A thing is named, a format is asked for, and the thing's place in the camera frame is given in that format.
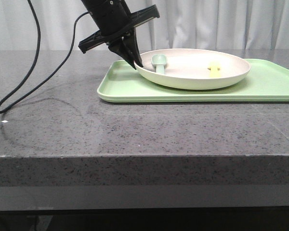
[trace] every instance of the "gray countertop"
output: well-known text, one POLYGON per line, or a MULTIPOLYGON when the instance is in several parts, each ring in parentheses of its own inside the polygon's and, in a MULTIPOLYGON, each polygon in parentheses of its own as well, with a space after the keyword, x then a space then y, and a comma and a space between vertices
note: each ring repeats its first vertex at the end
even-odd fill
MULTIPOLYGON (((289 69, 289 50, 223 52, 289 69)), ((10 102, 65 54, 42 51, 10 102)), ((0 99, 33 56, 0 51, 0 99)), ((0 187, 289 185, 289 103, 106 103, 96 90, 117 59, 75 51, 53 79, 0 115, 0 187)))

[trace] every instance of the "green tray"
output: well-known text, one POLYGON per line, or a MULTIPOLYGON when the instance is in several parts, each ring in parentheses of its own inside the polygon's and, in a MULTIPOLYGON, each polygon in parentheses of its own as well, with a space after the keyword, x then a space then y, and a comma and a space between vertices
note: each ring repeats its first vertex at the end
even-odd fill
POLYGON ((180 90, 155 84, 125 61, 116 61, 97 93, 112 103, 154 102, 289 102, 289 70, 260 59, 246 59, 251 70, 245 79, 217 90, 180 90))

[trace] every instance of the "small yellow piece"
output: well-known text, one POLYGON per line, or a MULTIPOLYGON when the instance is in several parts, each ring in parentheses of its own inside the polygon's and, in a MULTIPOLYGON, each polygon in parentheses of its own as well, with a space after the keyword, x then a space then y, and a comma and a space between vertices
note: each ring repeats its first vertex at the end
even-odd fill
POLYGON ((208 69, 211 70, 210 77, 218 78, 221 76, 221 73, 219 72, 221 64, 218 61, 210 62, 208 69))

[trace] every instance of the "black cable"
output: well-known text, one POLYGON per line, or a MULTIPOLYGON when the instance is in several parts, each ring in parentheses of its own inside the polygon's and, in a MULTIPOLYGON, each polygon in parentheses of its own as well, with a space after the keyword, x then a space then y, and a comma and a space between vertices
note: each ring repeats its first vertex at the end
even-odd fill
MULTIPOLYGON (((32 6, 32 3, 30 0, 27 0, 29 3, 29 6, 31 8, 32 14, 34 16, 36 25, 37 25, 37 30, 38 30, 38 42, 37 42, 37 49, 36 49, 36 53, 35 53, 35 57, 34 57, 34 61, 33 64, 31 66, 31 68, 29 69, 28 73, 26 74, 26 76, 24 77, 24 79, 21 81, 21 83, 14 89, 12 90, 7 96, 5 96, 1 101, 0 101, 0 107, 1 105, 8 99, 10 98, 15 92, 17 92, 22 86, 23 84, 27 81, 27 79, 29 78, 29 76, 31 75, 33 69, 35 68, 35 65, 37 63, 38 57, 39 57, 39 49, 40 49, 40 26, 39 26, 39 20, 37 18, 37 15, 34 11, 34 8, 32 6)), ((73 29, 73 39, 72 39, 72 43, 71 43, 71 47, 70 50, 66 56, 66 58, 61 62, 61 64, 54 70, 54 72, 52 72, 43 82, 41 82, 40 84, 38 84, 34 89, 32 89, 30 92, 28 92, 27 94, 25 94, 24 96, 22 96, 21 98, 19 98, 18 100, 16 100, 15 102, 13 102, 12 104, 10 104, 9 106, 7 106, 5 109, 0 110, 0 114, 2 113, 6 113, 7 111, 9 111, 15 104, 19 103, 20 101, 22 101, 25 97, 29 96, 30 94, 32 94, 33 92, 35 92, 38 88, 40 88, 44 83, 46 83, 51 77, 54 76, 54 74, 64 65, 64 63, 68 60, 68 58, 70 57, 72 51, 73 51, 73 47, 74 47, 74 42, 75 42, 75 34, 76 34, 76 24, 78 22, 78 20, 83 17, 84 15, 88 14, 89 12, 85 12, 83 14, 81 14, 74 22, 74 29, 73 29)))

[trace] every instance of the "green spoon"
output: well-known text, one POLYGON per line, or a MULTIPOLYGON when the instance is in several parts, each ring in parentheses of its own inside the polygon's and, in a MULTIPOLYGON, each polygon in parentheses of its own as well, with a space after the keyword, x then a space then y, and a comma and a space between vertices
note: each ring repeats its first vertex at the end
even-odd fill
POLYGON ((164 66, 167 64, 167 57, 164 54, 155 54, 151 59, 152 65, 156 67, 156 73, 165 74, 164 66))

